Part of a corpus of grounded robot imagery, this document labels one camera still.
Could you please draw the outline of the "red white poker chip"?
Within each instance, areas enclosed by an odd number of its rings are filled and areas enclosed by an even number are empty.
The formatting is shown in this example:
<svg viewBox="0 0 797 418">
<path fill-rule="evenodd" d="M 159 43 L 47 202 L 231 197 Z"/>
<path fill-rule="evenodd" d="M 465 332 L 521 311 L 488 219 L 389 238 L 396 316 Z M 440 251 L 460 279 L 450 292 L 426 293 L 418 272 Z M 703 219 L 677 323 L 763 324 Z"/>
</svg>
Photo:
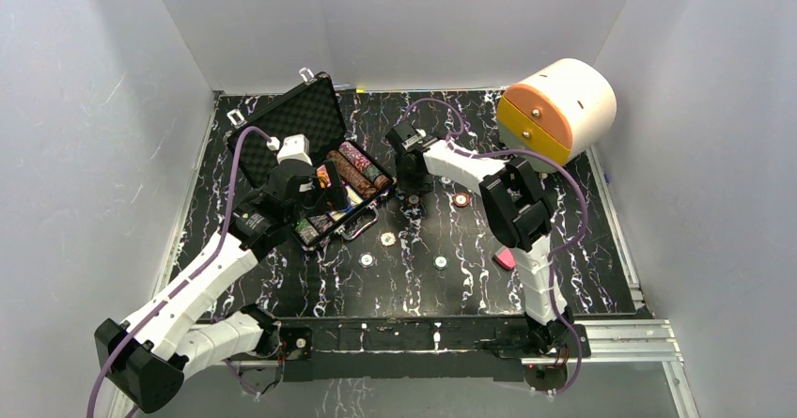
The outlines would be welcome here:
<svg viewBox="0 0 797 418">
<path fill-rule="evenodd" d="M 397 238 L 393 232 L 383 232 L 380 235 L 380 243 L 384 247 L 393 246 L 397 241 Z"/>
</svg>

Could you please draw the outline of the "black poker chip case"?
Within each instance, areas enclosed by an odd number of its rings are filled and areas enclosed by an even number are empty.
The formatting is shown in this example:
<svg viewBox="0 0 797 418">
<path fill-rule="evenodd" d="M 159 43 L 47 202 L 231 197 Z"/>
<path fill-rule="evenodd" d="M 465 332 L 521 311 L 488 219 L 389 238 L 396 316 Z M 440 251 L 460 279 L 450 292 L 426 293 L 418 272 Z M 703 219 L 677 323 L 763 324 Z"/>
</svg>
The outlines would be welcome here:
<svg viewBox="0 0 797 418">
<path fill-rule="evenodd" d="M 347 138 L 347 127 L 332 80 L 324 72 L 312 78 L 305 77 L 301 84 L 278 96 L 269 106 L 249 117 L 243 116 L 239 110 L 229 112 L 227 117 L 233 125 L 232 131 L 227 135 L 227 146 L 238 159 L 238 171 L 252 188 L 250 193 L 236 200 L 234 210 L 228 218 L 229 232 L 240 241 L 243 249 L 263 255 L 289 239 L 296 239 L 306 250 L 325 244 L 334 235 L 352 240 L 357 234 L 348 233 L 347 225 L 355 224 L 366 211 L 375 212 L 394 184 L 393 177 L 375 158 Z M 311 165 L 316 169 L 320 181 L 320 198 L 311 209 L 270 213 L 261 206 L 261 201 L 269 176 L 278 163 L 266 143 L 270 137 L 282 140 L 294 134 L 304 134 L 309 141 Z M 334 164 L 326 158 L 327 153 L 331 150 L 338 151 L 339 146 L 346 141 L 364 152 L 390 177 L 391 183 L 385 188 L 377 189 L 375 195 L 365 199 L 343 179 L 351 206 L 347 210 L 330 210 L 322 189 L 320 167 L 323 164 Z M 336 225 L 320 235 L 313 246 L 303 245 L 294 226 L 304 218 L 324 213 L 329 213 Z"/>
</svg>

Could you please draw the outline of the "dark red poker chip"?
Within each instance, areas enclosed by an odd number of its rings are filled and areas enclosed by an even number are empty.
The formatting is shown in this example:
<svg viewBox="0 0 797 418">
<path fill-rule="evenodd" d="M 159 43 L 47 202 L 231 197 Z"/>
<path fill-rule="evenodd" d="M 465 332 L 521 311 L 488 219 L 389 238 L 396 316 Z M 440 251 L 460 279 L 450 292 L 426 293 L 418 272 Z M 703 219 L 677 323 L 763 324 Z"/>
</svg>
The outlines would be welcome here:
<svg viewBox="0 0 797 418">
<path fill-rule="evenodd" d="M 457 193 L 452 196 L 452 203 L 455 207 L 464 208 L 471 203 L 471 197 L 466 193 Z"/>
</svg>

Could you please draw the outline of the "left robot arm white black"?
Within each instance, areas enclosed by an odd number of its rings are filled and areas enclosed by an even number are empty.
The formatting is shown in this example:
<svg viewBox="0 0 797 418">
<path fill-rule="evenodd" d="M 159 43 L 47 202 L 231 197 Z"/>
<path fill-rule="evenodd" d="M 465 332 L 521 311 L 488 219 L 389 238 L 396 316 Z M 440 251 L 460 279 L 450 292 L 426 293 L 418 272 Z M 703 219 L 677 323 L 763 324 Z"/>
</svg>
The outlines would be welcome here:
<svg viewBox="0 0 797 418">
<path fill-rule="evenodd" d="M 282 322 L 256 304 L 198 331 L 196 322 L 229 286 L 286 241 L 304 218 L 346 208 L 341 171 L 288 160 L 267 183 L 237 200 L 239 169 L 229 179 L 225 216 L 200 254 L 167 286 L 121 321 L 106 319 L 94 333 L 100 372 L 92 386 L 86 416 L 98 406 L 110 381 L 152 413 L 171 401 L 183 382 L 238 354 L 272 358 L 285 351 Z"/>
</svg>

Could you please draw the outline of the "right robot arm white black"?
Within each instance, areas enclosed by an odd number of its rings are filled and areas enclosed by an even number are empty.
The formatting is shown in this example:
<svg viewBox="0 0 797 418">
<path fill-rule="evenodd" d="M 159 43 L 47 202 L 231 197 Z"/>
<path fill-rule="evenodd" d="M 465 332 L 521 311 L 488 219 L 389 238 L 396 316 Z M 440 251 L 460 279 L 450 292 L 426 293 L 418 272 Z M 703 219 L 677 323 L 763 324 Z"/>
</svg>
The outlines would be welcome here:
<svg viewBox="0 0 797 418">
<path fill-rule="evenodd" d="M 430 191 L 436 177 L 477 194 L 493 236 L 511 253 L 523 286 L 528 353 L 555 355 L 567 342 L 568 306 L 551 272 L 554 207 L 539 176 L 523 157 L 469 151 L 402 122 L 389 130 L 398 185 L 407 194 Z"/>
</svg>

